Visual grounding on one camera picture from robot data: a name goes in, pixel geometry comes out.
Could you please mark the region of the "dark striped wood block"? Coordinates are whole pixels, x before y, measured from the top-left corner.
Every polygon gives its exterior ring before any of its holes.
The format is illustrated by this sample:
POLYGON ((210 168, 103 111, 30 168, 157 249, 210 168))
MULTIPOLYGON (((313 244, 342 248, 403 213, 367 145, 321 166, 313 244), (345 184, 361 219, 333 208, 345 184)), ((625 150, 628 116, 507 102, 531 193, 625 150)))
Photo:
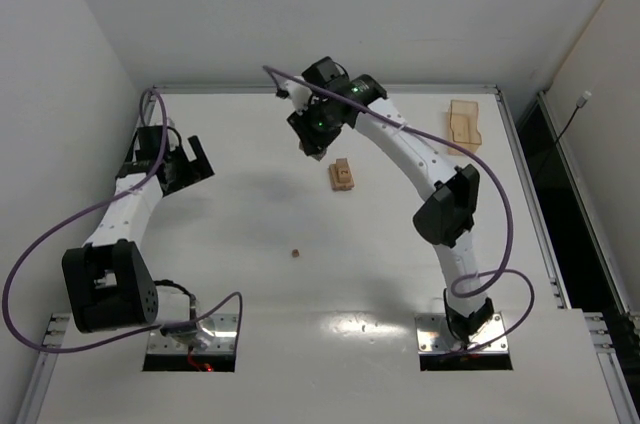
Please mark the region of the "dark striped wood block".
POLYGON ((324 148, 318 148, 311 145, 307 145, 303 142, 299 143, 299 149, 307 156, 311 157, 316 161, 321 161, 326 155, 326 150, 324 148))

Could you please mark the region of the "wood cube numbered two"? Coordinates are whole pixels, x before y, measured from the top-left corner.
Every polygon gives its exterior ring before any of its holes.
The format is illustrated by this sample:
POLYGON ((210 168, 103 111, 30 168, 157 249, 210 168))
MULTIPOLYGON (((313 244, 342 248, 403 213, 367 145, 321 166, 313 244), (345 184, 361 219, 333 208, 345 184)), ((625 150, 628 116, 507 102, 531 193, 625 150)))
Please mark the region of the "wood cube numbered two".
POLYGON ((352 174, 346 158, 339 158, 335 162, 336 180, 341 186, 348 186, 352 183, 352 174))

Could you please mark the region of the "long light wood plank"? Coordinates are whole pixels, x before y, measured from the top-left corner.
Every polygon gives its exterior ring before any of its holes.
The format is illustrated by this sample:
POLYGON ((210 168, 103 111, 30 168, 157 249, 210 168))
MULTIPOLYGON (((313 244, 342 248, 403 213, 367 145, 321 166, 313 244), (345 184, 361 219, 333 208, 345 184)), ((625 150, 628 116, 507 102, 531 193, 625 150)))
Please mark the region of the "long light wood plank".
POLYGON ((340 182, 338 180, 336 166, 334 164, 329 165, 330 184, 333 191, 340 189, 340 182))

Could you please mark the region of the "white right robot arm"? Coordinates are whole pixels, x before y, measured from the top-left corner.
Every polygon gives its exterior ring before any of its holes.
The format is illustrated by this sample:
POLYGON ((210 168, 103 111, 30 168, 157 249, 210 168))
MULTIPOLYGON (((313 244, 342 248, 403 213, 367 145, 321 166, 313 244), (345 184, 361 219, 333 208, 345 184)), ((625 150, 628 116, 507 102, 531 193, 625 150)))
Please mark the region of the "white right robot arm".
POLYGON ((294 111, 288 122, 301 150, 320 160, 349 126, 373 142, 402 171, 423 203, 412 221, 436 252, 446 288, 445 315, 462 342, 490 319, 493 303, 480 282, 472 228, 480 174, 468 164, 454 165, 422 137, 411 132, 386 91, 371 77, 344 76, 315 84, 296 77, 280 92, 294 111))

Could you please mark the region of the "transparent orange plastic box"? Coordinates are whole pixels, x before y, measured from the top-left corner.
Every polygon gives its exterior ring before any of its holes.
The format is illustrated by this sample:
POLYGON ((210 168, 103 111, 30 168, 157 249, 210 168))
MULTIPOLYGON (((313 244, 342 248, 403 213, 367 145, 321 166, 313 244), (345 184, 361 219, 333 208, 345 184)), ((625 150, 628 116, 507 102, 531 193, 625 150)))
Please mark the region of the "transparent orange plastic box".
POLYGON ((449 140, 475 154, 482 145, 478 129, 479 104, 476 101, 451 100, 446 117, 449 140))

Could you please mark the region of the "engraved light wood plank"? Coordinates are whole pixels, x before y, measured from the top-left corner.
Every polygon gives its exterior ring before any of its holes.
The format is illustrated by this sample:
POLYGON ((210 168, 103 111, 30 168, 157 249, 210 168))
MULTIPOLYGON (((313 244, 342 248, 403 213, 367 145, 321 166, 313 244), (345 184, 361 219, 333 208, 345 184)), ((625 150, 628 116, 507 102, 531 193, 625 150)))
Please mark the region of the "engraved light wood plank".
POLYGON ((340 179, 344 190, 351 190, 355 187, 355 182, 349 167, 340 169, 340 179))

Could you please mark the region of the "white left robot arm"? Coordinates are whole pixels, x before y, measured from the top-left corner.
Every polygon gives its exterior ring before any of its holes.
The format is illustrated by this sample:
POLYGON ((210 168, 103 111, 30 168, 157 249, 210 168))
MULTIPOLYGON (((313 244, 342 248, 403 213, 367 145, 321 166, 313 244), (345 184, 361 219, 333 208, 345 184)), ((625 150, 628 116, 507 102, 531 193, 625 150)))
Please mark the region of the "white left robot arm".
POLYGON ((200 139, 187 139, 195 155, 191 160, 180 134, 170 127, 161 164, 136 188, 153 168, 161 138, 160 125, 137 129, 116 175, 115 191, 122 197, 108 205, 81 247, 63 255, 67 294, 82 333, 151 325, 157 318, 156 284, 140 252, 147 225, 162 198, 214 175, 200 139))

